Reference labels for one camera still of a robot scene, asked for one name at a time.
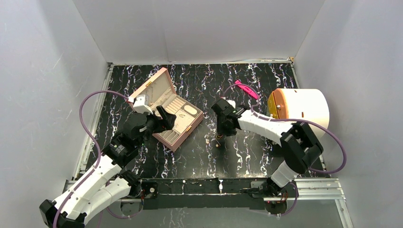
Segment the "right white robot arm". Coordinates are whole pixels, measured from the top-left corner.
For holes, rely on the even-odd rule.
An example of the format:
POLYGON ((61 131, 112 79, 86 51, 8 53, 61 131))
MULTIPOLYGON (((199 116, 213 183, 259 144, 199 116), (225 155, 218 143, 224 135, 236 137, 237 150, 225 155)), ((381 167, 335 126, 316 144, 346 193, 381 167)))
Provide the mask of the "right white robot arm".
POLYGON ((234 136, 237 130, 257 133, 274 141, 281 147, 284 161, 265 182, 242 193, 261 196, 281 196, 298 175, 308 171, 323 152, 323 146, 311 129, 301 121, 284 122, 258 115, 244 105, 235 106, 233 101, 220 98, 212 105, 217 115, 217 133, 234 136))

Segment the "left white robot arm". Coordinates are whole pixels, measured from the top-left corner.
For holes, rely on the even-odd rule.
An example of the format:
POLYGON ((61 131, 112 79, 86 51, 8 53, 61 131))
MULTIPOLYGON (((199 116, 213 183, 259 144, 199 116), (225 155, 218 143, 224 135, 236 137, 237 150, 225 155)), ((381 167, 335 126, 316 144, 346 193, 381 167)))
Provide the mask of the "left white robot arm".
POLYGON ((142 180, 132 171, 121 172, 150 136, 173 129, 176 115, 162 106, 150 113, 133 113, 101 151, 98 160, 73 186, 39 206, 49 228, 83 228, 91 218, 123 197, 141 196, 142 180))

